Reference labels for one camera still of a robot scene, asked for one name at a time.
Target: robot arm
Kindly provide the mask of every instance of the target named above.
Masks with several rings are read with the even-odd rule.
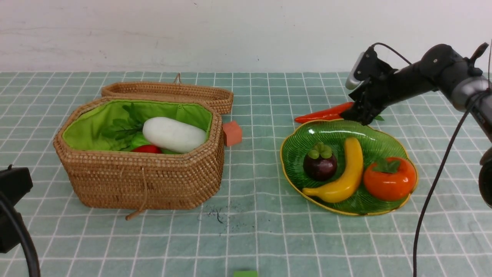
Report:
[[[378,44],[360,54],[347,78],[345,86],[354,90],[349,94],[354,104],[340,114],[345,120],[370,124],[388,106],[429,91],[440,91],[456,110],[464,112],[479,93],[490,92],[491,82],[475,67],[487,43],[480,45],[471,58],[462,57],[449,45],[438,44],[420,61],[407,61],[409,65],[398,70],[377,57],[374,47]],[[492,93],[477,101],[470,113],[492,141]],[[480,165],[480,192],[492,207],[492,147]]]

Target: green fabric lining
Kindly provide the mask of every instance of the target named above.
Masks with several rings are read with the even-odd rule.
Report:
[[[86,151],[130,151],[148,143],[141,132],[133,138],[115,140],[101,135],[101,130],[112,126],[113,119],[128,119],[124,105],[134,103],[135,109],[145,120],[153,117],[169,117],[204,130],[210,135],[212,113],[193,103],[170,103],[148,100],[111,100],[77,118],[67,127],[62,137],[73,149]]]

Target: white wall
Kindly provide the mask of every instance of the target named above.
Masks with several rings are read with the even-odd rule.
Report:
[[[378,41],[470,56],[491,15],[490,0],[0,0],[0,71],[350,70]]]

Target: orange sponge block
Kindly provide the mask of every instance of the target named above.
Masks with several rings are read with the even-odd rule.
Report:
[[[224,123],[222,129],[226,146],[233,146],[243,141],[243,131],[235,120]]]

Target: yellow banana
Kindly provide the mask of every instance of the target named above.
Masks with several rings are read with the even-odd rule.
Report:
[[[348,199],[359,188],[364,173],[364,160],[359,141],[354,137],[345,139],[345,169],[335,181],[317,188],[303,188],[307,196],[316,196],[328,203],[337,203]]]

